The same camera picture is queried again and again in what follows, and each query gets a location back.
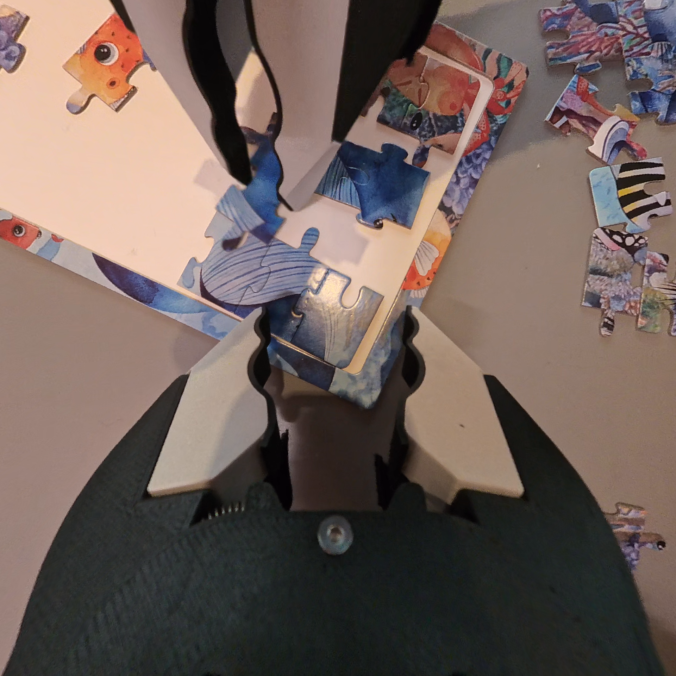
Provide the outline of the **blue white-striped puzzle piece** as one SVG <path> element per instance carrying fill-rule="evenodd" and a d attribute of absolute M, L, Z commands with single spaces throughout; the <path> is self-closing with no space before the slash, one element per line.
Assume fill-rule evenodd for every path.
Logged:
<path fill-rule="evenodd" d="M 283 224 L 277 215 L 280 200 L 277 182 L 281 165 L 270 138 L 275 130 L 277 113 L 272 114 L 265 132 L 242 127 L 244 137 L 256 150 L 250 159 L 253 178 L 244 189 L 230 186 L 216 205 L 213 224 L 224 226 L 220 237 L 224 241 L 239 241 L 250 233 L 264 244 L 269 244 Z"/>

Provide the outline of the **orange pufferfish puzzle piece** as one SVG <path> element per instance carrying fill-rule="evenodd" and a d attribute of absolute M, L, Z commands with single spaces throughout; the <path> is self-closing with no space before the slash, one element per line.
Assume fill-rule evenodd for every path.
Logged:
<path fill-rule="evenodd" d="M 129 78 L 145 63 L 156 70 L 138 36 L 113 13 L 63 64 L 64 71 L 80 82 L 66 109 L 80 114 L 95 96 L 118 111 L 136 93 Z"/>

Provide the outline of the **joined blue whale puzzle pieces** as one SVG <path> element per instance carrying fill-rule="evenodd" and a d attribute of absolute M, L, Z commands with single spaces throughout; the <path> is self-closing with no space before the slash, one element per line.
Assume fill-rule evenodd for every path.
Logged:
<path fill-rule="evenodd" d="M 265 306 L 272 333 L 334 367 L 347 367 L 379 309 L 383 296 L 361 287 L 343 303 L 350 277 L 311 255 L 319 238 L 306 230 L 296 248 L 254 233 L 220 238 L 207 257 L 191 258 L 179 285 L 241 317 Z"/>

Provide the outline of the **joined orange crab puzzle pieces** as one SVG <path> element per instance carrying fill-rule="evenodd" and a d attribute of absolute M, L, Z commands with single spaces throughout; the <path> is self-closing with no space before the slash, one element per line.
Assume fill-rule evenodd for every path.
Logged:
<path fill-rule="evenodd" d="M 480 86 L 474 76 L 426 55 L 416 55 L 411 65 L 398 60 L 381 83 L 384 105 L 377 121 L 414 137 L 412 163 L 423 167 L 430 148 L 448 154 L 459 149 Z"/>

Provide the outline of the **black white spotted puzzle piece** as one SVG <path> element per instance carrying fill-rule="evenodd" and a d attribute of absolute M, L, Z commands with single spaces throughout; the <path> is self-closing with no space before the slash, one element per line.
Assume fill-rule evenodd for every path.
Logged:
<path fill-rule="evenodd" d="M 632 269 L 644 265 L 647 237 L 642 233 L 598 227 L 592 234 L 582 305 L 600 309 L 599 332 L 611 336 L 618 313 L 637 317 L 641 288 L 631 283 Z"/>

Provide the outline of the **green grey urchin-spine puzzle piece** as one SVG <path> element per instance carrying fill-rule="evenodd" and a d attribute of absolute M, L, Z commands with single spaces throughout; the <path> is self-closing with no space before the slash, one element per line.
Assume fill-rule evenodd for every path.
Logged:
<path fill-rule="evenodd" d="M 647 251 L 637 329 L 660 333 L 664 313 L 669 314 L 669 334 L 675 336 L 675 280 L 668 275 L 669 256 Z"/>

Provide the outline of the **blue striped coral puzzle piece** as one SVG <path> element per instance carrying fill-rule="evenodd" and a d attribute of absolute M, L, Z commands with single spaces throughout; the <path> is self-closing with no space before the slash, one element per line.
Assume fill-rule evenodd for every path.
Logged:
<path fill-rule="evenodd" d="M 315 193 L 343 204 L 360 207 L 357 187 L 368 182 L 368 173 L 359 168 L 347 167 L 339 154 L 336 154 Z"/>

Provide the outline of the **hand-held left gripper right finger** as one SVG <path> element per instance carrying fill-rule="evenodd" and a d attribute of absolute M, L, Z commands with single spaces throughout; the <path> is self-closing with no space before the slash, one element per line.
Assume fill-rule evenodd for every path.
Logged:
<path fill-rule="evenodd" d="M 451 504 L 460 490 L 521 497 L 524 488 L 482 370 L 418 308 L 403 322 L 398 406 L 387 461 L 376 455 L 378 504 L 410 481 Z"/>

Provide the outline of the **yellow black striped fish piece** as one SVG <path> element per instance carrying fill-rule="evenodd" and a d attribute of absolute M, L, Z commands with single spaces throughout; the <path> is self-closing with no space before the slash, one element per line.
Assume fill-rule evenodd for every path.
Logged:
<path fill-rule="evenodd" d="M 665 179 L 662 157 L 604 166 L 592 170 L 589 183 L 599 227 L 623 224 L 627 232 L 650 228 L 653 217 L 672 214 L 669 192 L 651 195 L 645 186 Z"/>

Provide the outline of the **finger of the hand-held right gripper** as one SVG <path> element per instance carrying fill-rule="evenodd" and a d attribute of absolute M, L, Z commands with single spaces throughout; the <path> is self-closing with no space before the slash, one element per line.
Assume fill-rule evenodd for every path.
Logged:
<path fill-rule="evenodd" d="M 142 46 L 216 158 L 251 181 L 235 81 L 251 50 L 244 1 L 133 1 Z"/>
<path fill-rule="evenodd" d="M 333 123 L 349 1 L 253 1 L 258 47 L 281 107 L 278 189 L 304 208 L 336 155 Z"/>

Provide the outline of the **joined coral reef puzzle pieces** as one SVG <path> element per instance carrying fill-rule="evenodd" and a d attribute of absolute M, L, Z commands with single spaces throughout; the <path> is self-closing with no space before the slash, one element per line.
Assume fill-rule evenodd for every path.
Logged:
<path fill-rule="evenodd" d="M 674 1 L 563 1 L 539 10 L 538 21 L 545 32 L 567 34 L 547 42 L 548 65 L 573 64 L 587 75 L 622 60 L 627 80 L 651 82 L 630 92 L 631 111 L 675 123 Z"/>

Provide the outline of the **purple orange fish puzzle piece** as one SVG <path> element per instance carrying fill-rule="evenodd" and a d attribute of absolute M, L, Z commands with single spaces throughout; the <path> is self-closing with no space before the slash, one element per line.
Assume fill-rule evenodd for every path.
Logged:
<path fill-rule="evenodd" d="M 604 516 L 632 573 L 638 568 L 643 549 L 661 552 L 666 548 L 662 535 L 646 530 L 647 510 L 643 507 L 617 502 L 615 510 Z"/>

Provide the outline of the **ocean jigsaw puzzle frame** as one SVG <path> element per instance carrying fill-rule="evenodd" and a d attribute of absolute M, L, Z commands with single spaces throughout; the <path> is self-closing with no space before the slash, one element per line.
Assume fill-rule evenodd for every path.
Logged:
<path fill-rule="evenodd" d="M 26 48 L 23 61 L 15 72 L 1 69 L 1 238 L 223 337 L 246 316 L 192 293 L 179 279 L 191 258 L 202 262 L 221 238 L 224 226 L 212 223 L 219 200 L 230 186 L 244 189 L 251 181 L 230 175 L 157 67 L 147 63 L 130 76 L 137 91 L 118 111 L 94 96 L 83 112 L 69 113 L 66 101 L 80 82 L 63 64 L 113 13 L 120 16 L 112 1 L 1 4 L 30 18 L 18 39 Z M 276 185 L 284 221 L 274 238 L 296 248 L 306 230 L 316 228 L 311 255 L 351 279 L 343 303 L 352 305 L 361 287 L 383 301 L 347 367 L 274 334 L 273 362 L 365 408 L 381 393 L 400 349 L 400 317 L 427 294 L 528 77 L 524 63 L 463 35 L 448 20 L 432 24 L 406 63 L 418 54 L 474 76 L 481 86 L 459 149 L 448 154 L 432 147 L 417 166 L 429 177 L 412 228 L 388 220 L 378 229 L 361 224 L 359 207 L 315 192 L 294 210 L 279 193 L 282 168 Z M 345 141 L 377 152 L 391 143 L 414 165 L 418 141 L 377 121 L 386 73 L 336 154 Z M 269 67 L 251 49 L 235 82 L 235 113 L 241 129 L 258 132 L 277 113 L 270 138 L 275 151 L 281 107 L 273 84 Z M 256 146 L 247 145 L 251 167 Z"/>

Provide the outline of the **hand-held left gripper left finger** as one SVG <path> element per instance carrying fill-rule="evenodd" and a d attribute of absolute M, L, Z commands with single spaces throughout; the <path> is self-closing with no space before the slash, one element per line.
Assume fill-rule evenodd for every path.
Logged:
<path fill-rule="evenodd" d="M 266 310 L 257 309 L 189 372 L 150 478 L 150 495 L 209 489 L 227 504 L 267 481 L 292 505 L 288 433 L 264 386 L 271 374 Z"/>

